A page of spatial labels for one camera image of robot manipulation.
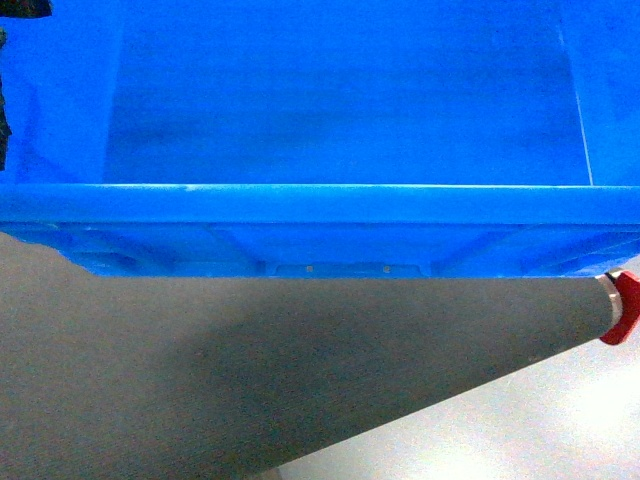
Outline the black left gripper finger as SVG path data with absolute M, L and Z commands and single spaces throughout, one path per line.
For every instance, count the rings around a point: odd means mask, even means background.
M 40 19 L 52 15 L 52 3 L 49 0 L 2 0 L 1 17 L 12 19 Z M 9 140 L 12 130 L 6 114 L 4 86 L 1 86 L 1 170 L 6 168 Z

